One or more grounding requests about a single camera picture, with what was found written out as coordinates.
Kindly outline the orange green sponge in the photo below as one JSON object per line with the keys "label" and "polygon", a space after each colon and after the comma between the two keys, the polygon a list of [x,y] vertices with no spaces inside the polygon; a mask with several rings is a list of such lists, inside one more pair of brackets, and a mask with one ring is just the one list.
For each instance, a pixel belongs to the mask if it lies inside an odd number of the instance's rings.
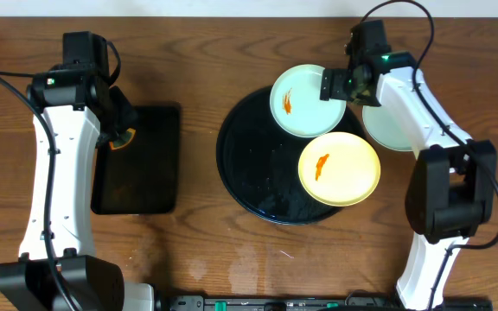
{"label": "orange green sponge", "polygon": [[116,139],[109,142],[109,147],[111,150],[119,150],[125,148],[128,144],[130,144],[136,135],[136,130],[133,128],[129,128],[125,132],[118,135]]}

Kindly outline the light green plate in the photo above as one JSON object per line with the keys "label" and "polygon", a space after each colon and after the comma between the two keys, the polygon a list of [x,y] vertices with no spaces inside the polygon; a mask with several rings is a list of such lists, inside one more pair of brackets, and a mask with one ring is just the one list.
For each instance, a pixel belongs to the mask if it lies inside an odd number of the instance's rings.
{"label": "light green plate", "polygon": [[332,131],[342,120],[346,102],[320,100],[324,67],[304,64],[292,67],[275,81],[270,110],[276,123],[293,136],[312,138]]}
{"label": "light green plate", "polygon": [[364,106],[362,121],[369,136],[378,144],[398,152],[412,151],[404,132],[384,107]]}

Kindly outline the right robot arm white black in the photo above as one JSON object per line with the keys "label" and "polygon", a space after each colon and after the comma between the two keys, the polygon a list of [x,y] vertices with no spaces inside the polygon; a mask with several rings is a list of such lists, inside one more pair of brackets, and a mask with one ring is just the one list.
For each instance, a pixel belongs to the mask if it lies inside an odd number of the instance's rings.
{"label": "right robot arm white black", "polygon": [[410,143],[416,162],[405,214],[414,236],[396,290],[404,308],[432,310],[444,302],[458,252],[473,249],[469,239],[491,217],[497,154],[448,116],[418,65],[407,52],[353,58],[346,69],[323,70],[320,98],[378,107]]}

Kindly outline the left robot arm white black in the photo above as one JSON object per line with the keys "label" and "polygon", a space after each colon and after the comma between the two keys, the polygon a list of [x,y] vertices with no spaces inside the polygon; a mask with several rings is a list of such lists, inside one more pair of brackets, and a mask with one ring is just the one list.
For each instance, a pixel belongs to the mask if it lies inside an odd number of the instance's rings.
{"label": "left robot arm white black", "polygon": [[90,203],[95,149],[115,137],[118,70],[74,60],[34,75],[18,97],[34,113],[35,182],[14,263],[0,292],[18,310],[154,310],[154,288],[127,282],[95,255]]}

